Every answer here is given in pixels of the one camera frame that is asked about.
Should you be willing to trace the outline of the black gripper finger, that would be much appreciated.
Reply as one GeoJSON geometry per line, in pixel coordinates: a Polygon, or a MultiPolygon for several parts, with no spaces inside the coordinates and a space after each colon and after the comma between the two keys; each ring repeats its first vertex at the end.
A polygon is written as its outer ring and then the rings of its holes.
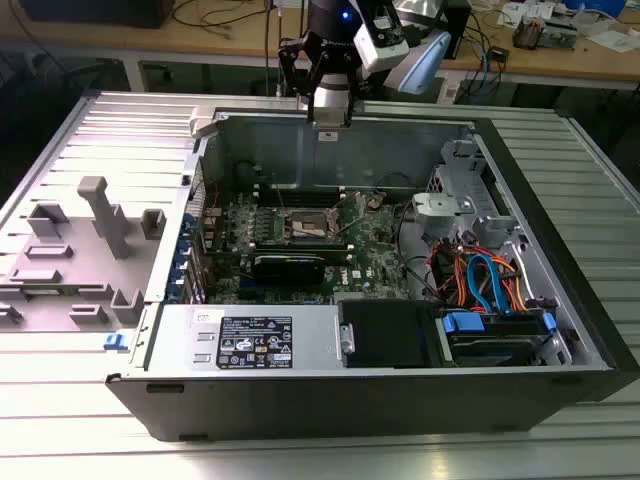
{"type": "Polygon", "coordinates": [[[311,123],[314,120],[315,91],[320,83],[320,37],[315,33],[305,33],[300,38],[281,40],[278,59],[286,90],[307,100],[307,121],[311,123]],[[296,67],[301,54],[311,62],[306,72],[296,67]]]}
{"type": "Polygon", "coordinates": [[[350,125],[352,123],[356,103],[362,97],[361,82],[358,78],[358,68],[349,64],[346,70],[346,77],[348,85],[348,103],[344,114],[344,124],[350,125]]]}

